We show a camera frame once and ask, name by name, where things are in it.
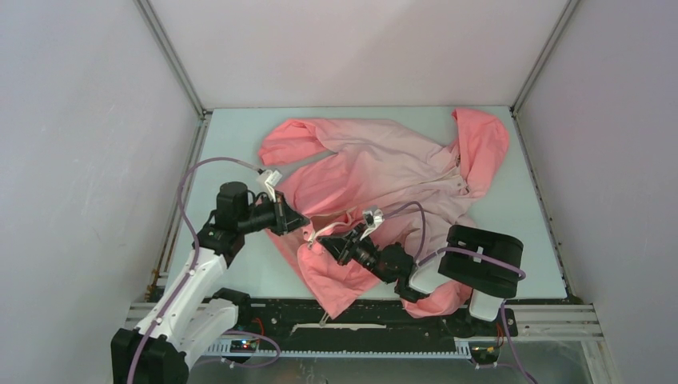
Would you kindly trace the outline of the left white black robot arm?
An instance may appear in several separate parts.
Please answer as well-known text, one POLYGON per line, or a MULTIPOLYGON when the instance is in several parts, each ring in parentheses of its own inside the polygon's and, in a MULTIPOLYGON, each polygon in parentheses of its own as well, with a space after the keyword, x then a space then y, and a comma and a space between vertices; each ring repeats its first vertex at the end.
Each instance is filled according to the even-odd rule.
POLYGON ((111 340, 115 383, 185 383, 199 357, 228 331, 251 327, 251 297, 214 284, 245 245, 245 236, 268 230, 284 236, 309 224, 284 194, 270 189, 254 198, 243 182, 221 185, 216 207, 195 234, 178 277, 133 328, 111 340))

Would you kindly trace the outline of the pink zip-up hooded jacket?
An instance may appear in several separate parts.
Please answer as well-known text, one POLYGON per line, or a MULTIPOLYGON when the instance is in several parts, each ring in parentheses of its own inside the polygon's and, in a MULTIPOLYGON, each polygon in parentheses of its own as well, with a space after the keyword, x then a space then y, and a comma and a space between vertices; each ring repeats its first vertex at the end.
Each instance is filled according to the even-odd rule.
POLYGON ((277 185, 307 226, 272 242, 331 318, 380 284, 356 262, 340 266, 317 241, 351 230, 377 206, 385 221, 371 235, 379 247, 399 242, 424 258, 447 243, 449 228, 471 226, 509 150, 501 120, 484 111, 453 111, 457 136, 443 146, 392 120, 292 118, 258 151, 268 167, 299 162, 277 185))

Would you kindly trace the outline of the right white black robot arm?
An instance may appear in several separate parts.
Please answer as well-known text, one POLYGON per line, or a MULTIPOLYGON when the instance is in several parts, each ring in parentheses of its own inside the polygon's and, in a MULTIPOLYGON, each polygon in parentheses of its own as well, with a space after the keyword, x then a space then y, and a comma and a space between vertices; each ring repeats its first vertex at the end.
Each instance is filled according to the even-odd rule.
POLYGON ((356 262, 406 302, 431 298, 447 282, 459 282, 473 292, 465 312, 465 324, 474 334, 486 334, 497 324, 505 300, 514 298, 518 282, 526 277, 520 268, 523 243, 512 236, 453 225, 447 245, 421 262, 399 243, 384 248, 359 224, 350 232, 319 237, 319 243, 340 265, 356 262))

